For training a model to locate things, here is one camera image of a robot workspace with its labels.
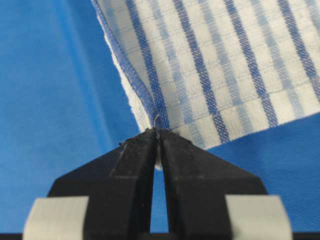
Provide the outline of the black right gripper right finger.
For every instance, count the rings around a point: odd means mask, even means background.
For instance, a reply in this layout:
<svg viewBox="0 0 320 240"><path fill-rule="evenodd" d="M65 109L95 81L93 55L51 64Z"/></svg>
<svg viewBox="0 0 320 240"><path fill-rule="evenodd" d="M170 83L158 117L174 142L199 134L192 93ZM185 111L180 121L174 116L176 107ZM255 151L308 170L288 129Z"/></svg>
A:
<svg viewBox="0 0 320 240"><path fill-rule="evenodd" d="M181 240L290 240L288 214L262 180L160 131L169 230Z"/></svg>

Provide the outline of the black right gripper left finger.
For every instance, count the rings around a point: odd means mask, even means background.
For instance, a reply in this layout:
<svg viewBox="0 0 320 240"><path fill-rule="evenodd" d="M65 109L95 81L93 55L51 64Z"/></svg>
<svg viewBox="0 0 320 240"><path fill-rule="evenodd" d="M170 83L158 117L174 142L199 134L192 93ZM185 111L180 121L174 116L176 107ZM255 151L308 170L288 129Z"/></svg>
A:
<svg viewBox="0 0 320 240"><path fill-rule="evenodd" d="M157 137L153 129L57 178L37 198L25 240L134 240L151 224Z"/></svg>

